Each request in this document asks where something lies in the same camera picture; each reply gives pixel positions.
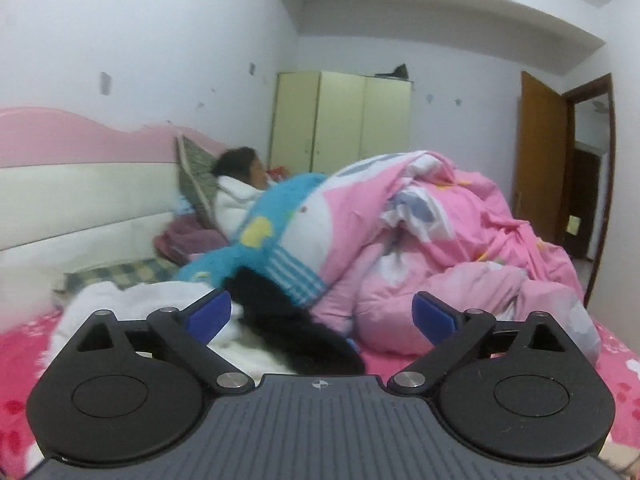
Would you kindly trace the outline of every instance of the wardrobe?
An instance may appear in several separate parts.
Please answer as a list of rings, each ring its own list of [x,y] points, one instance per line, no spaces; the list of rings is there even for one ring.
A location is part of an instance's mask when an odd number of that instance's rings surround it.
[[[278,77],[270,167],[335,173],[409,149],[410,81],[335,72]]]

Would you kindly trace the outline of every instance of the maroon cloth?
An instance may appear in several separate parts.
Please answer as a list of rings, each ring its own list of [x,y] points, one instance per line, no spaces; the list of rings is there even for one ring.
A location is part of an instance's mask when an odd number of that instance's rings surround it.
[[[180,266],[191,261],[190,254],[208,253],[228,245],[220,231],[205,229],[195,214],[177,216],[161,235],[154,238],[156,249]]]

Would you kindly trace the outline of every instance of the red bed sheet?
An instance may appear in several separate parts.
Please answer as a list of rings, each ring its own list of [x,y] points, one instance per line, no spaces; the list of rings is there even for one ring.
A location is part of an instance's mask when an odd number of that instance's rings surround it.
[[[25,473],[25,455],[34,442],[27,424],[25,404],[42,373],[42,352],[60,318],[48,314],[0,335],[0,467],[10,478]],[[640,449],[640,358],[607,328],[596,322],[602,338],[602,354],[596,370],[616,399],[613,439]],[[363,348],[367,371],[383,381],[413,359],[380,354]]]

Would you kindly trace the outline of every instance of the person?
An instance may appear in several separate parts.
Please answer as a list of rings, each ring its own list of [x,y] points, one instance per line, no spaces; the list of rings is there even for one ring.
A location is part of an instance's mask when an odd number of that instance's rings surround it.
[[[232,240],[255,202],[269,188],[267,172],[256,151],[243,146],[223,153],[211,173],[218,181],[216,224]]]

